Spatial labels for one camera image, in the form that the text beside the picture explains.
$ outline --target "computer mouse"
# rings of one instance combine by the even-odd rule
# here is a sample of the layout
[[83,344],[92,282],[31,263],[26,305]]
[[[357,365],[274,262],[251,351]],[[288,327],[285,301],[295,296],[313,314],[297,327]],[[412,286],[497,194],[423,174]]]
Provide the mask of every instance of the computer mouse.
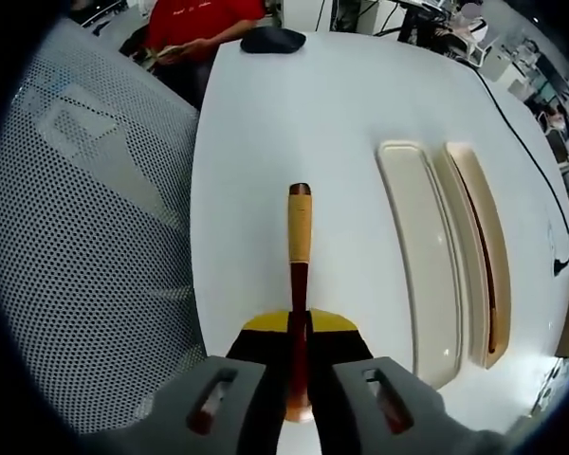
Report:
[[305,35],[288,28],[257,27],[249,30],[240,48],[249,54],[292,54],[305,43]]

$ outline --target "beige tray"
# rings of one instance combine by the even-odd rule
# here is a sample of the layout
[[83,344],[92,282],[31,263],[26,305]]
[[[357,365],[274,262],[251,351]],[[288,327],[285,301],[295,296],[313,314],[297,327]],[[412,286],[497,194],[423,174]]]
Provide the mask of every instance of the beige tray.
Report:
[[455,246],[430,161],[410,142],[386,142],[377,156],[405,265],[413,372],[435,388],[458,373],[462,353]]
[[510,274],[497,207],[476,154],[448,143],[433,159],[462,251],[470,316],[470,356],[490,368],[510,338]]

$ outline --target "cable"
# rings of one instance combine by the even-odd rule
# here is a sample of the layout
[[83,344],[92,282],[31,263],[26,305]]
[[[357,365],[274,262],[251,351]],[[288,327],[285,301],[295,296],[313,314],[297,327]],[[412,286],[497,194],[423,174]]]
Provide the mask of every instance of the cable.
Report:
[[388,28],[387,30],[383,30],[383,31],[379,31],[378,33],[376,33],[373,36],[377,36],[377,37],[382,37],[382,36],[386,36],[389,35],[391,33],[396,33],[397,31],[402,30],[404,27],[394,27],[394,28]]
[[[510,129],[510,131],[512,132],[512,134],[514,135],[515,138],[517,138],[517,140],[521,143],[521,145],[523,145],[524,150],[526,151],[526,153],[529,155],[529,158],[531,158],[531,161],[533,162],[533,164],[535,165],[536,168],[538,168],[538,171],[540,171],[541,177],[543,178],[543,180],[546,182],[546,185],[548,185],[548,189],[550,190],[550,192],[552,193],[552,197],[554,197],[554,200],[557,203],[557,207],[559,208],[559,213],[560,213],[560,217],[562,218],[563,223],[565,224],[565,230],[567,231],[567,236],[569,237],[569,224],[567,223],[567,217],[565,216],[564,212],[562,211],[562,206],[560,205],[560,201],[559,198],[557,197],[557,194],[554,192],[554,188],[552,188],[552,184],[550,183],[550,180],[548,180],[548,178],[546,177],[546,174],[543,172],[543,169],[540,167],[540,165],[538,164],[538,162],[536,161],[536,159],[533,157],[533,155],[531,154],[531,152],[529,152],[528,147],[525,145],[524,141],[521,139],[521,137],[519,136],[519,134],[514,130],[514,128],[512,127],[512,125],[510,124],[510,122],[508,121],[507,117],[504,114],[504,111],[502,110],[502,108],[500,107],[500,104],[497,102],[497,100],[495,100],[495,97],[493,96],[493,93],[491,92],[491,89],[489,88],[489,86],[487,85],[485,79],[483,78],[483,75],[481,75],[481,73],[478,72],[478,70],[472,66],[471,64],[467,64],[466,62],[460,62],[462,64],[464,64],[465,66],[467,66],[468,68],[471,68],[474,73],[478,76],[478,79],[481,80],[481,82],[483,83],[483,87],[486,89],[486,92],[489,94],[489,96],[491,97],[491,100],[493,101],[493,104],[495,105],[495,107],[497,108],[498,112],[500,113],[500,116],[502,116],[502,119],[504,120],[505,124],[507,125],[507,127]],[[559,259],[555,258],[554,260],[554,276],[558,276],[559,273],[567,266],[569,265],[569,258],[564,261],[561,262]]]
[[386,20],[384,21],[383,26],[381,26],[381,30],[379,31],[379,33],[383,32],[384,28],[388,25],[388,21],[390,20],[392,15],[395,13],[395,11],[398,9],[399,5],[400,4],[397,3],[396,6],[392,9],[392,11],[390,11],[390,14],[388,14],[388,17],[386,17]]
[[371,9],[372,7],[376,7],[379,4],[379,0],[376,0],[375,2],[373,2],[371,5],[369,5],[364,11],[361,11],[358,14],[357,20],[360,19],[360,16],[362,16],[365,12],[367,12],[369,9]]
[[316,29],[314,31],[319,31],[319,24],[321,23],[322,9],[323,8],[324,8],[324,0],[322,0],[321,12],[319,13],[319,20],[316,21]]

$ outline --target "white desk surface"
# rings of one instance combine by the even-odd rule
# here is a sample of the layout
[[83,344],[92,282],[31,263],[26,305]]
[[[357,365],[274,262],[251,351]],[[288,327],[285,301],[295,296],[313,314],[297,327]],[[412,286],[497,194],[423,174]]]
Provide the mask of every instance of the white desk surface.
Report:
[[[491,87],[568,209],[538,123],[501,87]],[[411,368],[405,274],[375,161],[387,139],[432,149],[468,141],[479,156],[508,253],[510,345],[489,371],[465,361],[441,393],[463,424],[506,431],[530,410],[554,363],[569,267],[553,278],[552,249],[566,257],[564,227],[476,75],[410,45],[311,33],[292,55],[222,46],[200,117],[192,183],[193,276],[207,351],[224,355],[246,321],[290,308],[287,190],[307,182],[314,195],[309,306],[346,316],[374,356]],[[315,453],[315,432],[305,428],[296,437],[296,428],[285,424],[287,450]]]

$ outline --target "office chair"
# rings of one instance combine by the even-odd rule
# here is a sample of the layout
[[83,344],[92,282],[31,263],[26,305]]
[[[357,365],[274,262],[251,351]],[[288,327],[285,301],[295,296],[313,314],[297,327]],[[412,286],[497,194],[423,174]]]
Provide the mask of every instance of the office chair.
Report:
[[69,20],[0,136],[0,306],[79,433],[127,426],[206,355],[189,210],[197,113]]

